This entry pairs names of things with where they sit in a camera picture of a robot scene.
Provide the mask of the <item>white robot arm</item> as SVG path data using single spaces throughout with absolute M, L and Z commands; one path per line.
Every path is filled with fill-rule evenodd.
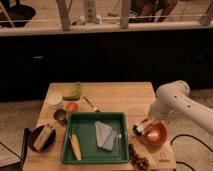
M 189 85 L 182 80 L 166 83 L 156 90 L 156 100 L 150 105 L 149 118 L 165 120 L 170 111 L 179 111 L 213 135 L 213 109 L 188 97 Z

